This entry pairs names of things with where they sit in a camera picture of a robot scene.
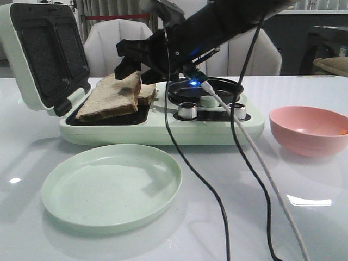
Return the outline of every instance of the white cable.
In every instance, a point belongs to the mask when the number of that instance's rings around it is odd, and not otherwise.
[[[210,95],[212,95],[219,103],[220,105],[226,110],[226,112],[231,115],[231,109],[223,102],[223,100],[215,93],[215,91],[213,90],[213,87],[207,82],[203,82],[201,84],[201,87],[207,92],[209,93]],[[272,175],[264,161],[264,159],[262,158],[261,156],[261,153],[259,151],[259,149],[257,148],[256,144],[253,142],[253,140],[251,139],[251,137],[249,136],[249,133],[246,131],[246,129],[244,128],[244,126],[241,124],[241,122],[239,121],[239,119],[233,115],[233,119],[234,121],[236,122],[236,124],[238,125],[238,127],[240,128],[240,130],[242,131],[243,135],[245,136],[245,138],[247,139],[247,141],[249,142],[250,146],[252,147],[252,149],[254,150],[257,158],[259,159],[260,163],[261,163],[261,166],[262,168],[264,169],[266,175],[267,175],[267,178],[269,180],[269,182],[271,183],[272,185],[272,188],[274,190],[274,192],[276,193],[277,195],[277,198],[278,198],[278,201],[280,203],[280,205],[282,206],[283,208],[283,211],[291,225],[291,228],[293,229],[293,232],[297,238],[297,241],[299,242],[299,246],[300,246],[300,249],[301,249],[301,252],[302,252],[302,255],[303,255],[303,258],[305,259],[305,261],[310,261],[310,257],[309,257],[309,254],[308,254],[308,251],[305,247],[305,243],[303,242],[303,239],[301,237],[301,234],[295,224],[295,221],[293,220],[293,217],[290,215],[290,211],[288,209],[288,207],[286,206],[283,198],[282,198],[282,195],[280,194],[280,191],[278,189],[278,186],[276,185],[276,183],[274,182],[273,178],[272,178]]]

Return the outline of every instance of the pink bowl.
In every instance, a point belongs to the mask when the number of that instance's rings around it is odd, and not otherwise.
[[[325,157],[348,146],[348,117],[313,107],[287,106],[271,111],[271,131],[288,150]]]

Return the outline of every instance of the sandwich maker lid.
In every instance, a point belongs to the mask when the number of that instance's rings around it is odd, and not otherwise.
[[[12,4],[10,16],[36,87],[30,91],[37,91],[47,110],[65,115],[72,108],[68,97],[91,88],[72,10],[60,4]]]

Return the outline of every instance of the small pan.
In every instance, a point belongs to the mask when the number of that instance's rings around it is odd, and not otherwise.
[[[238,86],[238,83],[228,79],[210,77],[208,83],[211,84],[216,94],[226,103],[232,103],[233,96],[237,94],[237,100],[243,92],[243,86]],[[179,104],[182,102],[198,103],[201,96],[209,95],[200,86],[194,87],[190,85],[187,79],[181,79],[177,82],[169,84],[168,98],[172,103]]]

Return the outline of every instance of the black cable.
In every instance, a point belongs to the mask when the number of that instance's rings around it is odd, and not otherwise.
[[[262,18],[260,19],[259,21],[259,24],[256,28],[256,31],[255,31],[255,34],[253,36],[253,39],[251,41],[251,44],[250,44],[250,47],[249,47],[249,50],[248,50],[248,53],[247,53],[247,56],[246,56],[246,59],[245,59],[245,62],[244,62],[244,65],[243,65],[243,68],[242,68],[242,71],[241,71],[241,74],[240,74],[240,77],[239,77],[239,80],[238,80],[238,87],[241,85],[241,82],[243,81],[243,77],[244,77],[244,74],[246,72],[246,68],[247,68],[247,65],[248,65],[248,62],[250,60],[250,57],[251,57],[251,54],[252,54],[252,51],[253,51],[253,48],[255,46],[255,43],[256,43],[256,40],[257,40],[257,37],[258,37],[258,34],[261,30],[261,27],[263,25],[263,22],[265,20],[265,17],[266,17],[266,13],[262,16]],[[234,128],[234,119],[233,119],[233,115],[234,115],[234,105],[237,101],[237,94],[235,94],[233,96],[233,101],[232,101],[232,104],[231,104],[231,130],[232,130],[232,135],[233,135],[233,139],[234,139],[234,142],[238,148],[238,151],[239,153],[241,154],[241,156],[243,157],[243,160],[245,161],[246,165],[248,166],[248,168],[250,169],[250,171],[252,172],[252,174],[254,175],[255,179],[258,181],[258,183],[260,184],[262,190],[263,190],[263,193],[266,197],[266,204],[267,204],[267,224],[266,224],[266,233],[267,233],[267,242],[268,242],[268,247],[269,247],[269,251],[270,251],[270,254],[272,256],[272,259],[274,261],[281,261],[281,259],[279,259],[276,254],[274,253],[274,249],[273,249],[273,244],[272,244],[272,236],[271,236],[271,200],[270,200],[270,196],[268,194],[268,191],[267,191],[267,188],[265,187],[264,183],[262,182],[262,180],[260,179],[260,177],[257,175],[257,173],[255,172],[254,168],[252,167],[250,161],[248,160],[247,156],[245,155],[242,147],[240,146],[240,143],[238,141],[238,138],[237,138],[237,134],[235,132],[235,128]]]
[[[187,166],[190,168],[190,170],[204,183],[204,185],[206,185],[208,187],[208,189],[213,193],[213,195],[215,196],[220,209],[221,209],[221,214],[222,214],[222,218],[223,218],[223,224],[225,227],[225,242],[226,242],[226,260],[230,261],[231,260],[231,252],[230,252],[230,246],[229,246],[229,228],[228,228],[228,220],[227,220],[227,215],[226,215],[226,211],[225,211],[225,207],[223,206],[223,203],[221,201],[221,198],[219,196],[219,194],[216,192],[216,190],[208,183],[208,181],[206,181],[199,173],[198,171],[189,163],[189,161],[187,160],[187,158],[185,157],[185,155],[183,154],[183,152],[181,151],[181,149],[178,146],[178,143],[176,142],[172,131],[170,130],[169,124],[168,124],[168,115],[167,115],[167,104],[168,104],[168,89],[169,89],[169,78],[170,78],[170,57],[169,57],[169,48],[168,48],[168,36],[167,36],[167,31],[166,28],[164,27],[164,34],[165,34],[165,39],[166,39],[166,45],[167,45],[167,58],[168,58],[168,78],[167,78],[167,82],[166,82],[166,87],[165,87],[165,97],[164,97],[164,119],[165,119],[165,126],[166,129],[168,131],[168,134],[176,148],[176,150],[178,151],[178,153],[180,154],[180,156],[182,157],[182,159],[184,160],[184,162],[187,164]]]

